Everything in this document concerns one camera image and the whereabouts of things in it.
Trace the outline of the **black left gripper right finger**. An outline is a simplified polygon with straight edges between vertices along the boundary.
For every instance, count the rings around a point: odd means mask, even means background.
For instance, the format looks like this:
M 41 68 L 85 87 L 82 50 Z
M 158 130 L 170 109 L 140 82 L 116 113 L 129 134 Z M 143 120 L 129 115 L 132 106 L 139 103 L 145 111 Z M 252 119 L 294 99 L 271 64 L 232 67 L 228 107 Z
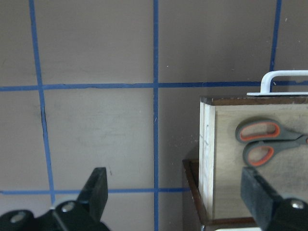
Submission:
M 283 198 L 253 167 L 243 167 L 240 193 L 256 224 L 266 231 Z

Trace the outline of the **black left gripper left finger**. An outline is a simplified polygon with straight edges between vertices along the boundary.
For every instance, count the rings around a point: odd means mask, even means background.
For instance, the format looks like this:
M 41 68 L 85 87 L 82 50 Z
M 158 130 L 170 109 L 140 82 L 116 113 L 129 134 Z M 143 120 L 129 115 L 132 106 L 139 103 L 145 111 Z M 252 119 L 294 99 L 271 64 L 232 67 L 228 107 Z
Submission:
M 100 221 L 108 200 L 107 174 L 105 167 L 96 167 L 80 191 L 77 202 L 94 221 Z

